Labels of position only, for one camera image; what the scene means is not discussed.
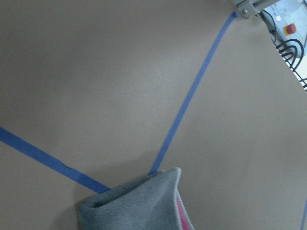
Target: towel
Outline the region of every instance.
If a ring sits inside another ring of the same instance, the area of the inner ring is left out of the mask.
[[[83,230],[194,230],[179,195],[181,170],[158,172],[79,205]]]

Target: gray cloth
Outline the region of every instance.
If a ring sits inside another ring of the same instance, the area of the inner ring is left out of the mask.
[[[177,185],[175,168],[147,176],[79,205],[83,230],[193,230]]]

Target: cloth fold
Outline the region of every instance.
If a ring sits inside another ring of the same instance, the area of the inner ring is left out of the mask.
[[[181,170],[158,172],[79,205],[83,230],[194,230],[177,185]]]

